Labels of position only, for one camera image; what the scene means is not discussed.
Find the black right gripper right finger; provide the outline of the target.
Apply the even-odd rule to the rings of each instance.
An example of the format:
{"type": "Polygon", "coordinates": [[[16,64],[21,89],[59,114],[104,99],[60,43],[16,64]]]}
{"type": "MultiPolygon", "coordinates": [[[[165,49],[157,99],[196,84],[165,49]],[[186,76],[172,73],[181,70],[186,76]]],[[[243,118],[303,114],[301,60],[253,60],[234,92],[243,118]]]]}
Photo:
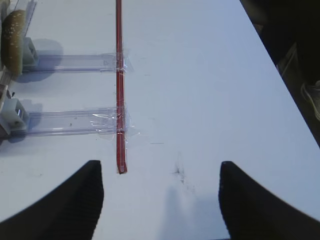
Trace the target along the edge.
{"type": "Polygon", "coordinates": [[[220,165],[218,201],[232,240],[318,240],[320,222],[287,204],[232,161],[220,165]]]}

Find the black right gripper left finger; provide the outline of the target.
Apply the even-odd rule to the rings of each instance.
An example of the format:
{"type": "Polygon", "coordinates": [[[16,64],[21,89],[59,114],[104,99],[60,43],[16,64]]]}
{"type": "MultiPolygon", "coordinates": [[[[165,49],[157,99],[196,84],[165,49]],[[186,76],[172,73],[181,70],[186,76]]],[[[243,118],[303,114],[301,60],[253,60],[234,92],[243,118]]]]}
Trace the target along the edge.
{"type": "Polygon", "coordinates": [[[0,223],[2,240],[90,240],[104,202],[102,166],[90,160],[62,184],[0,223]]]}

